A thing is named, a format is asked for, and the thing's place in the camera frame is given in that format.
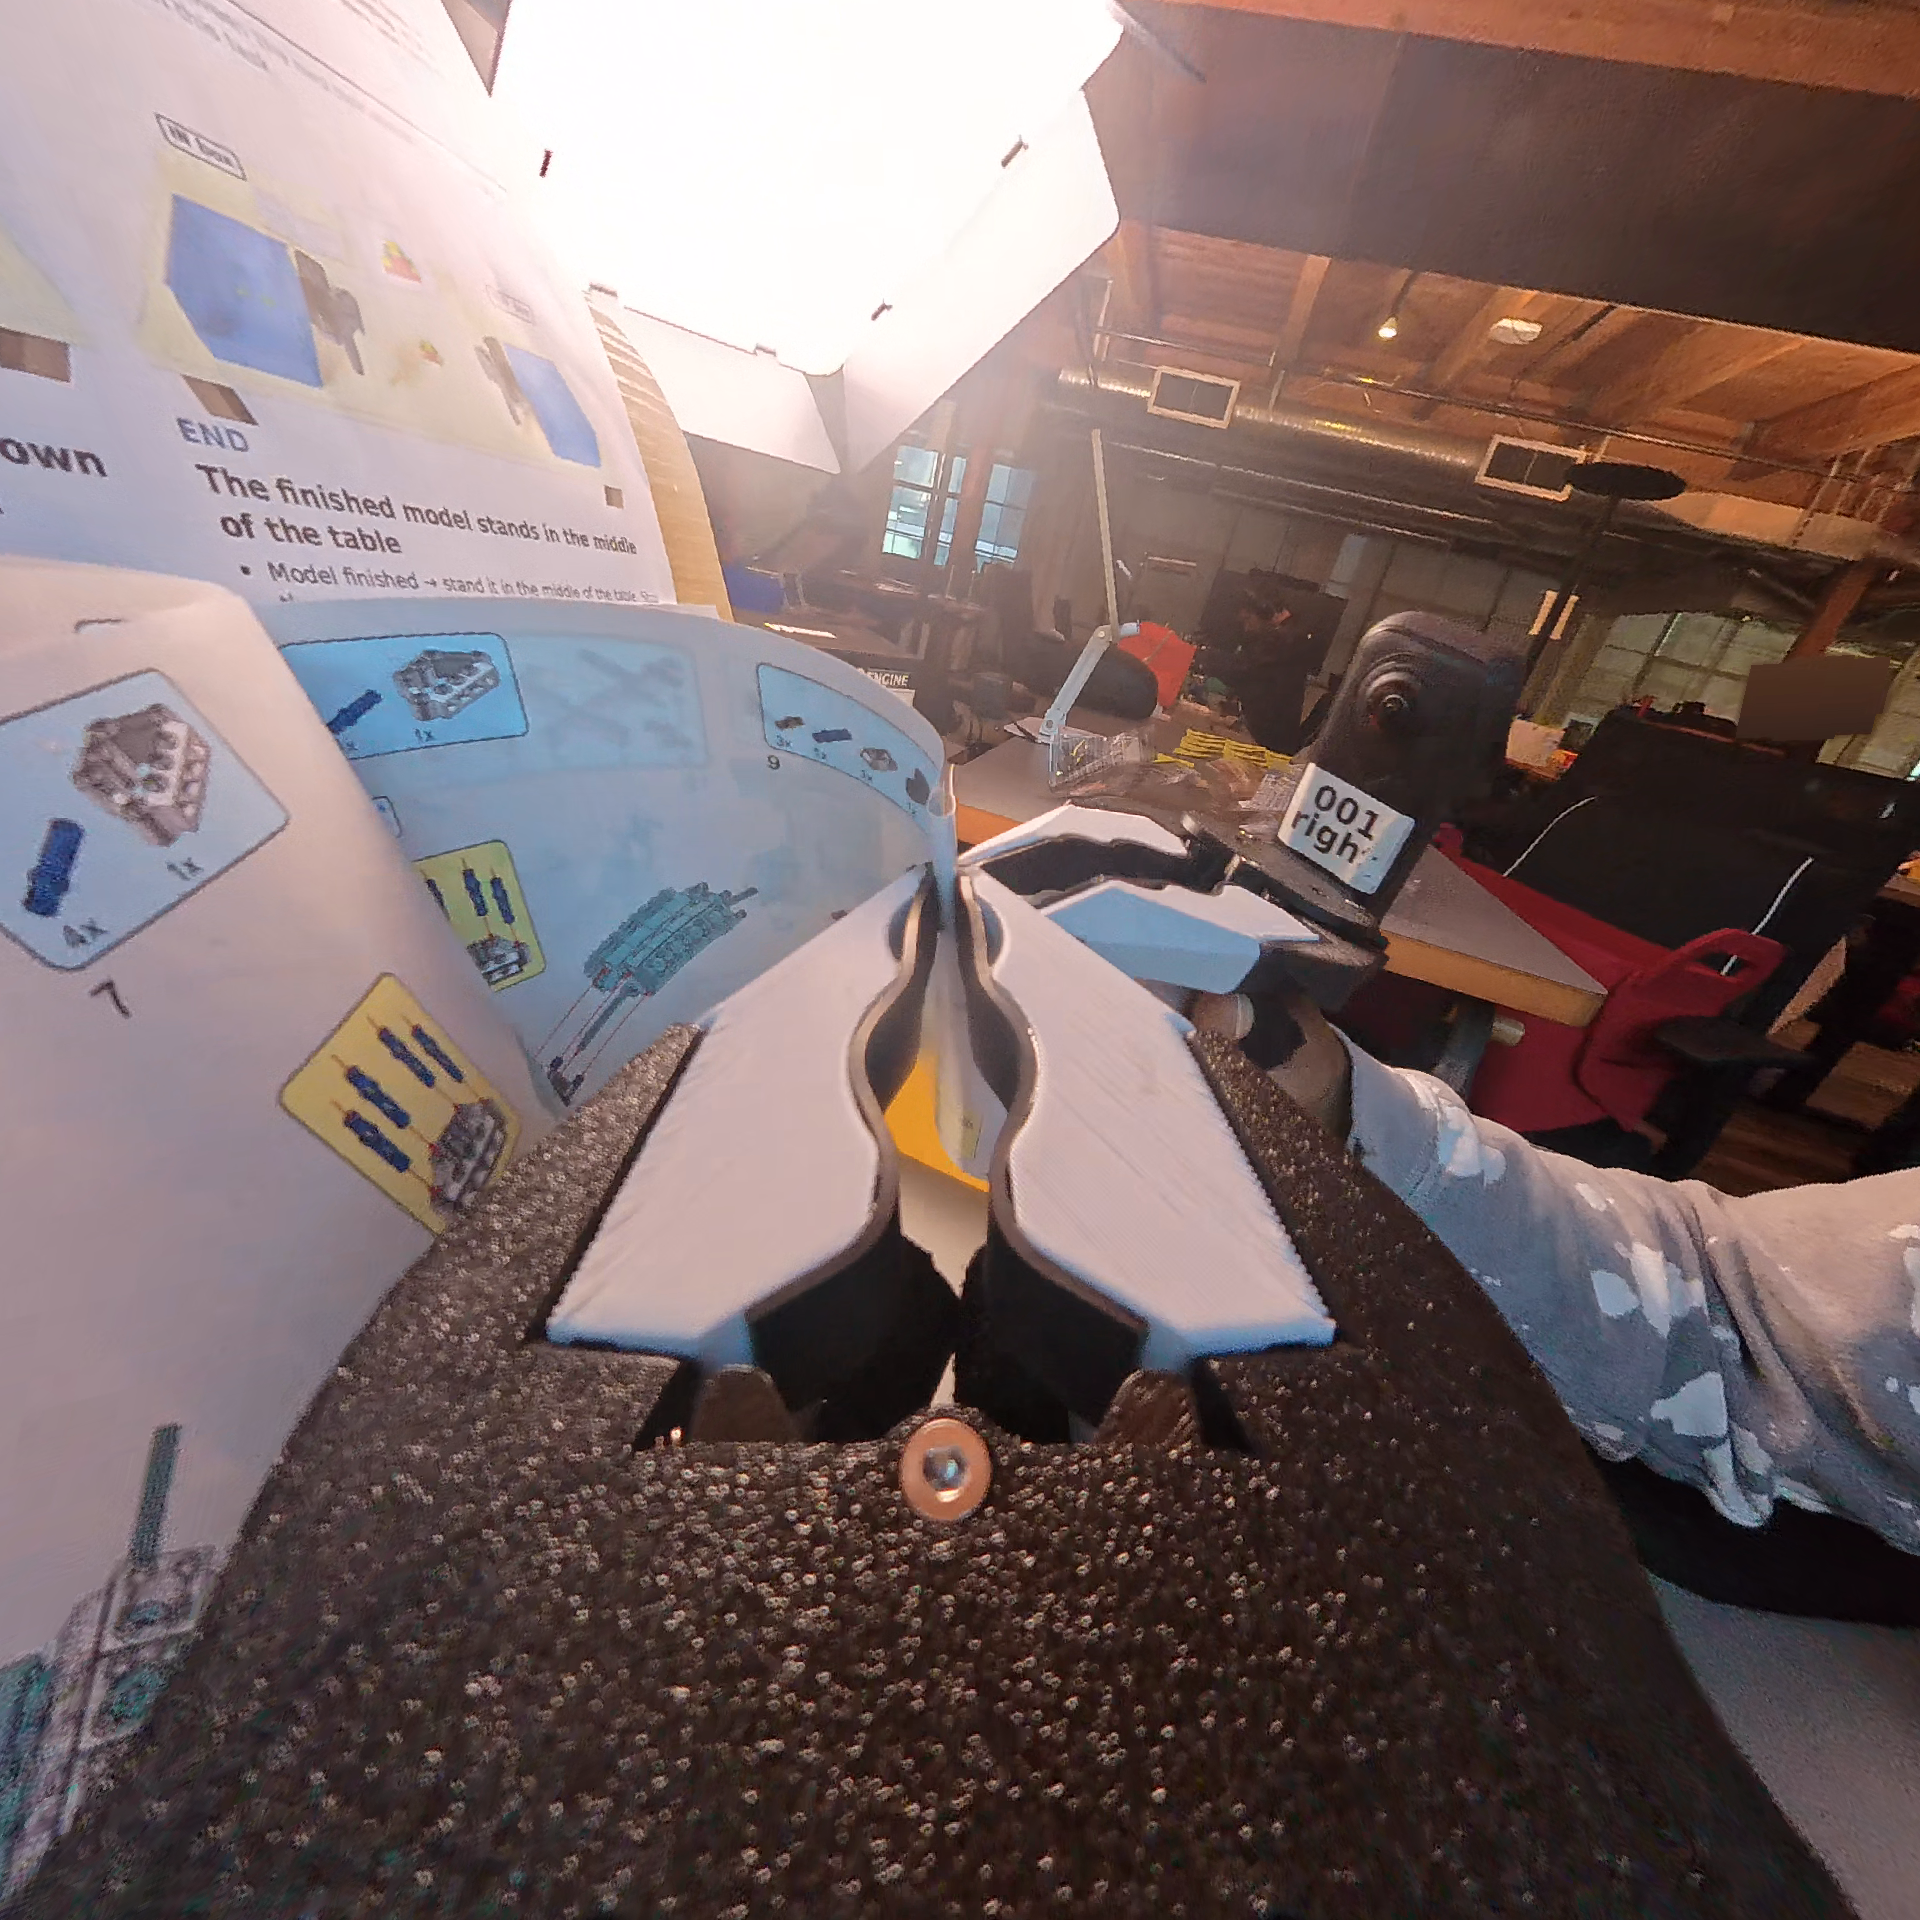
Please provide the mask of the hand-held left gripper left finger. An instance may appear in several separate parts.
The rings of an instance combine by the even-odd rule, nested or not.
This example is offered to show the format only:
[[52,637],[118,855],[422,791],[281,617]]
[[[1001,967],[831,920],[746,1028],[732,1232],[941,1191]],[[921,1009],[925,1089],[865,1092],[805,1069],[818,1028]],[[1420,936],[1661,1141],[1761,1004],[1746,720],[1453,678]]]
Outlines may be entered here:
[[940,1374],[945,1280],[899,1228],[882,1104],[918,1053],[924,870],[710,1015],[547,1320],[769,1374]]

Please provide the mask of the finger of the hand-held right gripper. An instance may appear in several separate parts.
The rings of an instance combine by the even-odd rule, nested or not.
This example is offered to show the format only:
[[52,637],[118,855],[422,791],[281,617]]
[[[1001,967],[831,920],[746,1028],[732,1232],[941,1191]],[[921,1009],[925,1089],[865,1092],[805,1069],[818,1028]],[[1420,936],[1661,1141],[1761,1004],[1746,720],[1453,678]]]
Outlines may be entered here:
[[1193,844],[1145,814],[1070,801],[979,844],[959,855],[958,870],[990,877],[1189,877]]
[[1122,974],[1164,988],[1321,991],[1333,977],[1331,936],[1237,883],[1199,893],[1106,877],[1047,900],[1039,912]]

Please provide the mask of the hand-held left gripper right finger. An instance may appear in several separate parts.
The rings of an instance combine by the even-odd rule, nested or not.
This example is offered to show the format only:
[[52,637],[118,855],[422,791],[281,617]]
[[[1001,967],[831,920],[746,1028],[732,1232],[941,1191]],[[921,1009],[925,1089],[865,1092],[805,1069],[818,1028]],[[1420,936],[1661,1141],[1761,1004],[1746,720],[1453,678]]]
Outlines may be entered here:
[[959,977],[1005,1107],[981,1283],[1005,1352],[1129,1376],[1331,1343],[1187,1020],[991,877],[959,877]]

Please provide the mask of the building instruction booklet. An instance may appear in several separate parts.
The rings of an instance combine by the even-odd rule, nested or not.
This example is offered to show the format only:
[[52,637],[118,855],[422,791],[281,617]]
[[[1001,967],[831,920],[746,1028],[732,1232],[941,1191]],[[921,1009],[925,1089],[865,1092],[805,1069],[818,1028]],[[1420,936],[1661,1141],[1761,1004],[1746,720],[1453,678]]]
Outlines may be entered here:
[[5,563],[5,1913],[347,1336],[676,1022],[929,855],[803,639]]

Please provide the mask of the person's right forearm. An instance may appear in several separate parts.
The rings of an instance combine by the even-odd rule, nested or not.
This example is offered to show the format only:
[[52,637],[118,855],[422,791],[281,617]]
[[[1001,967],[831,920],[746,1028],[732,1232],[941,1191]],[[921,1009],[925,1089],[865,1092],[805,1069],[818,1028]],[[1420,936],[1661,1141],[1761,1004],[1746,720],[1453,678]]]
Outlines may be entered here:
[[1351,1055],[1351,1145],[1607,1459],[1734,1524],[1781,1501],[1918,1550],[1918,1173],[1731,1197],[1595,1167]]

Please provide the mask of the printed task sheet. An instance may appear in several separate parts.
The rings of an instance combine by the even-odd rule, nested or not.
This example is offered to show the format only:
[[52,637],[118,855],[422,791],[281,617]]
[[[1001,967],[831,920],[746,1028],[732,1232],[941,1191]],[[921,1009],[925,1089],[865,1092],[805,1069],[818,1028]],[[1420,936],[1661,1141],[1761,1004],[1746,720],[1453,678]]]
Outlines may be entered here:
[[6,1],[5,552],[257,604],[671,604],[442,4]]

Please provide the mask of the person's right hand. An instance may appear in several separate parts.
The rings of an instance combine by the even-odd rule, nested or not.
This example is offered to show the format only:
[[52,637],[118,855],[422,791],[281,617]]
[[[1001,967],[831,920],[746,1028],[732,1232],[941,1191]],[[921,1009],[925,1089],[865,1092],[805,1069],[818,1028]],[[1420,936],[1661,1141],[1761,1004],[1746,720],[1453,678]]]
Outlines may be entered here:
[[1246,1060],[1275,1080],[1331,1137],[1353,1132],[1353,1060],[1309,997],[1281,988],[1267,993],[1189,991],[1183,1017],[1199,1031],[1229,1040]]

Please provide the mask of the black office chair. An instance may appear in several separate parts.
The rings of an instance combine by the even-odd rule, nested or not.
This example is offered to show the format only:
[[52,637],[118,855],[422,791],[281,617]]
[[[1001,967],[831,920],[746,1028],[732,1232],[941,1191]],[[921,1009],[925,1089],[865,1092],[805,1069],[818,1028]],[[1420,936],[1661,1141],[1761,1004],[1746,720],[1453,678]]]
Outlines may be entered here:
[[1609,715],[1572,767],[1463,868],[1603,982],[1581,1028],[1530,1017],[1473,1107],[1545,1135],[1665,1129],[1691,1171],[1762,1065],[1812,965],[1916,851],[1916,783]]

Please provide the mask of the red office chair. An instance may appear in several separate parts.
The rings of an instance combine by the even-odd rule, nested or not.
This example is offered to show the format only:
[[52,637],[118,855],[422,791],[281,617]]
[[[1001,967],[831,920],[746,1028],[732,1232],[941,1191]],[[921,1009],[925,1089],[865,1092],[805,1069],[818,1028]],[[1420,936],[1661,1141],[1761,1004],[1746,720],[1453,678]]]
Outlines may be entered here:
[[1679,1069],[1657,1031],[1722,1017],[1785,959],[1783,943],[1743,927],[1661,949],[1467,860],[1457,827],[1439,830],[1438,848],[1604,989],[1588,1027],[1526,1022],[1519,1043],[1483,1053],[1469,1104],[1525,1135],[1601,1120],[1637,1129]]

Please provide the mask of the round black lamp head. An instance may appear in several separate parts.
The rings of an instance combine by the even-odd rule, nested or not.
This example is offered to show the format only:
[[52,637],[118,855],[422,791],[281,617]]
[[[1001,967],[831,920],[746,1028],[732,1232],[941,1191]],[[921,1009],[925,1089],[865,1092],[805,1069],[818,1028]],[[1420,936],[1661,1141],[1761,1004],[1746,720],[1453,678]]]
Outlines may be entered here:
[[1689,483],[1679,472],[1653,463],[1581,462],[1569,471],[1569,488],[1601,500],[1601,507],[1581,540],[1581,545],[1569,564],[1564,580],[1554,587],[1543,607],[1543,620],[1535,631],[1539,639],[1553,639],[1556,636],[1564,615],[1578,599],[1578,590],[1590,568],[1601,541],[1614,526],[1618,507],[1626,500],[1659,502],[1678,499],[1689,488]]

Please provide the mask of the wooden stand board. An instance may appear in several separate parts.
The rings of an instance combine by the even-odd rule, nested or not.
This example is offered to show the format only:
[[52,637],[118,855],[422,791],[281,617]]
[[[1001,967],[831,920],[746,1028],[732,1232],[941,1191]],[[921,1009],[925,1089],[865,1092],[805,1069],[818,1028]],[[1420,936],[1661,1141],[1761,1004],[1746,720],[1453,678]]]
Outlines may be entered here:
[[588,302],[646,471],[676,599],[686,607],[710,607],[717,617],[732,620],[703,487],[681,425],[655,375],[617,320],[617,294],[595,284]]

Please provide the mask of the white light panel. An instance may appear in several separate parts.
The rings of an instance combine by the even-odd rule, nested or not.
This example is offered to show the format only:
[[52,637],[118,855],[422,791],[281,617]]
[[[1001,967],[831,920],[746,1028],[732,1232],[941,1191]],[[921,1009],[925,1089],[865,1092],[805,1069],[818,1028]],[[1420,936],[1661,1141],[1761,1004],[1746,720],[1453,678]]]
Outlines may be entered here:
[[613,318],[653,375],[681,432],[838,472],[828,420],[799,369],[769,351],[717,342],[623,303]]
[[514,1],[495,99],[581,279],[828,375],[1118,44],[1098,1]]

